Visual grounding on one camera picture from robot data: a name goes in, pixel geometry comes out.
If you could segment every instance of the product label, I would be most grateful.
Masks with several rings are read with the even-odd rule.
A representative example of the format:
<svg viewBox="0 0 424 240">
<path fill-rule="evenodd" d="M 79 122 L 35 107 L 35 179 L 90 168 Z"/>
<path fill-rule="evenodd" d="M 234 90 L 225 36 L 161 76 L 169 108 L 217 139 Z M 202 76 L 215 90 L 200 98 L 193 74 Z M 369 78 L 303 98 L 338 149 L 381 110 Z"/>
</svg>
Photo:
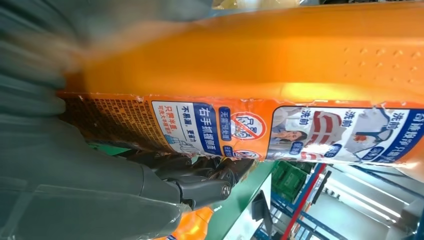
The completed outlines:
<svg viewBox="0 0 424 240">
<path fill-rule="evenodd" d="M 215 109 L 205 103 L 153 101 L 160 130 L 178 153 L 222 155 Z"/>
<path fill-rule="evenodd" d="M 267 159 L 392 163 L 423 136 L 424 111 L 283 106 L 272 118 Z"/>
<path fill-rule="evenodd" d="M 61 119 L 86 139 L 135 149 L 284 161 L 391 164 L 424 133 L 424 107 L 407 103 L 64 94 Z"/>
</svg>

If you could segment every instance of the orange detergent bottle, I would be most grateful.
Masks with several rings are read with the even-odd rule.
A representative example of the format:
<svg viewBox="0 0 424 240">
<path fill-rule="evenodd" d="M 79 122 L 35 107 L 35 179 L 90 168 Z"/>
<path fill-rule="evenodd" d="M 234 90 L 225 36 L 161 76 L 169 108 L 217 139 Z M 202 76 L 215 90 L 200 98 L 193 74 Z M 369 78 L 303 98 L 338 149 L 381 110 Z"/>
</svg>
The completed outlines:
<svg viewBox="0 0 424 240">
<path fill-rule="evenodd" d="M 62 119 L 132 148 L 394 166 L 424 181 L 423 22 L 420 2 L 195 22 L 81 56 Z"/>
<path fill-rule="evenodd" d="M 209 207 L 202 207 L 195 211 L 182 214 L 178 228 L 168 237 L 155 240 L 202 240 L 208 233 L 208 224 L 214 211 Z"/>
</svg>

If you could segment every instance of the orange bottle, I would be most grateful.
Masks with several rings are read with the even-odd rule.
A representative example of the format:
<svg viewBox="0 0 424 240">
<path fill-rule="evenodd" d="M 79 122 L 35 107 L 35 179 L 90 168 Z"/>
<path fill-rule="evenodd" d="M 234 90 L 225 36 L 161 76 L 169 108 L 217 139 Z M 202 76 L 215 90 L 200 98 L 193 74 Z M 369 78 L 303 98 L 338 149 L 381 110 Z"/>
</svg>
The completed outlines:
<svg viewBox="0 0 424 240">
<path fill-rule="evenodd" d="M 424 181 L 422 22 L 419 2 L 204 20 L 81 56 L 62 118 L 134 148 L 388 165 Z"/>
<path fill-rule="evenodd" d="M 178 228 L 171 234 L 171 237 L 161 237 L 156 240 L 202 240 L 208 233 L 208 224 L 214 211 L 209 207 L 203 207 L 196 211 L 182 214 Z"/>
</svg>

